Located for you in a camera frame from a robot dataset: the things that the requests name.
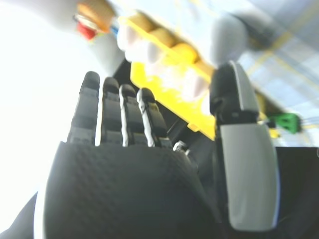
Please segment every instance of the red object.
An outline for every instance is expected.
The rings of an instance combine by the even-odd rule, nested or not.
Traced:
[[[95,37],[96,31],[83,25],[82,23],[78,22],[76,25],[76,29],[80,32],[87,40],[91,40]]]

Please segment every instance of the white surface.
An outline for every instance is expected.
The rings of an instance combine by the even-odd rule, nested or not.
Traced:
[[[223,125],[221,135],[231,226],[252,232],[273,229],[278,219],[280,180],[267,126]]]
[[[102,68],[92,54],[96,45],[4,3],[0,29],[2,232],[37,191],[59,141],[66,139],[85,73],[98,72],[103,83],[116,69],[114,59],[123,57],[109,38],[110,50],[103,52],[109,64]]]

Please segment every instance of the green object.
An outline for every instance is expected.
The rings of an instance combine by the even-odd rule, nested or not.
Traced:
[[[297,133],[300,131],[300,118],[293,113],[284,113],[269,117],[274,120],[277,125],[290,131],[290,133]]]

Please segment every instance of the yellow egg carton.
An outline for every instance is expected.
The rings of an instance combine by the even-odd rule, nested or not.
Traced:
[[[133,84],[149,88],[155,99],[188,122],[192,131],[214,140],[215,117],[209,113],[214,68],[192,46],[143,14],[119,17],[119,23],[118,46],[132,62]]]

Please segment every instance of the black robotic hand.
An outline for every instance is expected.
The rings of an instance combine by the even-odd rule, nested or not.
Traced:
[[[99,76],[88,72],[66,143],[39,191],[34,238],[211,239],[216,231],[189,160],[174,152],[154,96],[103,84],[101,144],[95,146]]]

